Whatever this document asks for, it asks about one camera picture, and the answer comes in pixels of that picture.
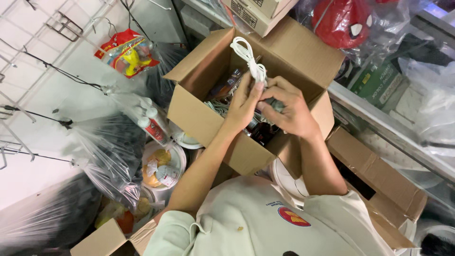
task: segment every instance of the red label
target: red label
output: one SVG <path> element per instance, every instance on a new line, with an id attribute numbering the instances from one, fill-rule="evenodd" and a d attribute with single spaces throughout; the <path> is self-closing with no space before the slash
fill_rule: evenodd
<path id="1" fill-rule="evenodd" d="M 310 227 L 311 224 L 302 219 L 299 215 L 291 211 L 288 207 L 281 206 L 278 208 L 278 214 L 287 222 L 300 227 Z"/>
<path id="2" fill-rule="evenodd" d="M 163 130 L 161 130 L 161 128 L 158 126 L 155 120 L 150 119 L 150 121 L 151 124 L 148 127 L 146 127 L 145 130 L 148 131 L 150 135 L 157 141 L 163 142 L 165 140 Z"/>

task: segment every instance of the spider-man mask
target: spider-man mask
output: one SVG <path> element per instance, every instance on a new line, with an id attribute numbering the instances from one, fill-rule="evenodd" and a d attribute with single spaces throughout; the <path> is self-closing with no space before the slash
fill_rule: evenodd
<path id="1" fill-rule="evenodd" d="M 373 20 L 364 0 L 322 0 L 314 8 L 311 23 L 324 43 L 342 49 L 363 43 Z"/>

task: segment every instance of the cardboard box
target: cardboard box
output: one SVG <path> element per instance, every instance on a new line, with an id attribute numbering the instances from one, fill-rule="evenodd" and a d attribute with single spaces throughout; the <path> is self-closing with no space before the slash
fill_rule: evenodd
<path id="1" fill-rule="evenodd" d="M 167 117 L 208 146 L 220 129 L 223 118 L 207 107 L 204 100 L 218 79 L 246 62 L 229 47 L 236 36 L 244 37 L 269 77 L 282 76 L 302 90 L 312 115 L 324 137 L 334 124 L 326 88 L 338 72 L 343 54 L 324 44 L 298 22 L 285 17 L 267 37 L 248 36 L 234 28 L 214 31 L 185 57 L 165 78 L 177 82 Z M 242 175 L 253 174 L 279 157 L 293 177 L 301 171 L 298 139 L 277 134 L 262 147 L 241 133 L 231 144 L 224 162 Z"/>
<path id="2" fill-rule="evenodd" d="M 245 0 L 247 5 L 251 4 L 271 19 L 275 17 L 291 0 Z"/>
<path id="3" fill-rule="evenodd" d="M 285 17 L 298 0 L 290 0 L 273 18 L 266 16 L 257 7 L 245 0 L 222 0 L 232 12 L 248 24 L 260 36 L 266 36 Z"/>
<path id="4" fill-rule="evenodd" d="M 156 227 L 157 224 L 152 219 L 130 238 L 126 238 L 115 219 L 110 219 L 74 246 L 70 253 L 71 256 L 109 256 L 129 241 L 142 256 Z"/>
<path id="5" fill-rule="evenodd" d="M 412 243 L 400 238 L 398 228 L 407 219 L 418 220 L 426 193 L 341 127 L 330 134 L 327 147 L 346 166 L 340 172 L 362 195 L 378 233 L 391 248 L 411 248 Z"/>

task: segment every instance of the white cardboard box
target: white cardboard box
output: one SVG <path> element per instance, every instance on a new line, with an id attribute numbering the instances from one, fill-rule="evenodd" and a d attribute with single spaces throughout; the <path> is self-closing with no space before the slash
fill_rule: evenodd
<path id="1" fill-rule="evenodd" d="M 244 0 L 222 0 L 222 2 L 261 37 L 264 37 L 289 12 L 289 10 L 294 7 L 298 0 L 290 0 L 272 19 L 268 18 L 258 8 L 252 4 L 246 3 Z"/>
<path id="2" fill-rule="evenodd" d="M 267 18 L 275 17 L 291 0 L 243 0 L 258 8 Z"/>

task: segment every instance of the white cable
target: white cable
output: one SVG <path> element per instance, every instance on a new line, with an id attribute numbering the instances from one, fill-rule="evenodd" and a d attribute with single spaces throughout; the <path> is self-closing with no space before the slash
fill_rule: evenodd
<path id="1" fill-rule="evenodd" d="M 239 44 L 239 41 L 244 42 L 247 45 L 247 48 Z M 256 80 L 256 82 L 263 82 L 265 85 L 264 87 L 267 87 L 266 69 L 264 65 L 256 63 L 253 56 L 253 49 L 251 48 L 251 45 L 245 40 L 245 38 L 237 36 L 234 38 L 230 46 L 234 52 L 237 53 L 237 55 L 246 60 L 251 72 L 251 76 Z"/>

